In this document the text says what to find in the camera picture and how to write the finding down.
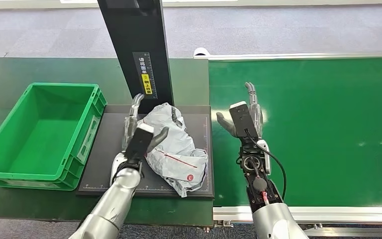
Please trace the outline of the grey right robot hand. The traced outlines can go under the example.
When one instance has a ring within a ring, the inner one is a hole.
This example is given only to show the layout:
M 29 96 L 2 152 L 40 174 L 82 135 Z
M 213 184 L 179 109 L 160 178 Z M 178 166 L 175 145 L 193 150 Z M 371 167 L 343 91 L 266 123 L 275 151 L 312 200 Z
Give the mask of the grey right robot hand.
M 217 112 L 217 122 L 233 137 L 261 138 L 263 115 L 258 103 L 256 89 L 251 82 L 246 82 L 245 87 L 249 96 L 249 102 L 240 101 L 231 104 L 229 107 L 231 120 L 226 119 L 223 113 Z

